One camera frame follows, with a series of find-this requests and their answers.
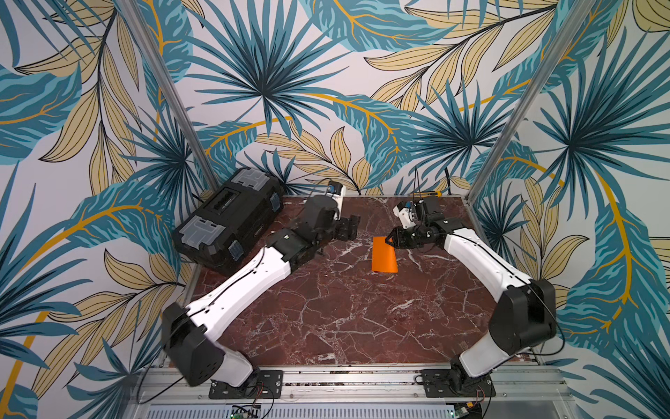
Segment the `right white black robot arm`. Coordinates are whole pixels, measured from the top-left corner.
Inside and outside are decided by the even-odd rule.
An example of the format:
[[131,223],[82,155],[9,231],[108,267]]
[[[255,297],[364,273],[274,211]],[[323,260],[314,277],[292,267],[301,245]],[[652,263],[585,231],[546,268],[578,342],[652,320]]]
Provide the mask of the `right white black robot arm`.
[[458,218],[441,212],[436,197],[394,207],[401,225],[386,243],[395,249],[433,245],[458,259],[496,302],[486,335],[450,361],[452,385],[488,375],[512,357],[554,338],[559,330],[556,292],[545,279],[532,279],[485,244]]

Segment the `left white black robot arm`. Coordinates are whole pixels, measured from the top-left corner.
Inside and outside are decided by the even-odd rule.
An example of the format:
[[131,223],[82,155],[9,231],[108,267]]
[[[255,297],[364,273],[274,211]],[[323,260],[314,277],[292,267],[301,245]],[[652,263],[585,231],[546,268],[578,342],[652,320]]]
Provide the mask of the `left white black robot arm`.
[[221,286],[186,307],[162,314],[162,348],[190,387],[209,380],[239,388],[254,373],[251,361],[219,343],[233,320],[251,303],[333,242],[356,239],[358,216],[342,215],[345,187],[333,183],[309,197],[289,229],[274,232],[266,245]]

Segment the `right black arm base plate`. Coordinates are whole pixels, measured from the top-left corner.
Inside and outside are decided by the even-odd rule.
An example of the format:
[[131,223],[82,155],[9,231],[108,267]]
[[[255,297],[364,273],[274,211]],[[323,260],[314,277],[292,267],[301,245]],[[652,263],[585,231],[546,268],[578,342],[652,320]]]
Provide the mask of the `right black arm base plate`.
[[415,382],[422,385],[427,398],[482,399],[497,395],[490,375],[472,378],[450,368],[423,369]]

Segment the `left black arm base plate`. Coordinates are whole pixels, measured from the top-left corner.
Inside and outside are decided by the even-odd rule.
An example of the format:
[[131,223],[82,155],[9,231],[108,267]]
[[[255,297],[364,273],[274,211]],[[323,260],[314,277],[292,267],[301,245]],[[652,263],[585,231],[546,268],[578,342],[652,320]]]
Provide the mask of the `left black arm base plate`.
[[273,400],[282,396],[283,370],[261,369],[255,371],[240,386],[213,381],[209,389],[210,400]]

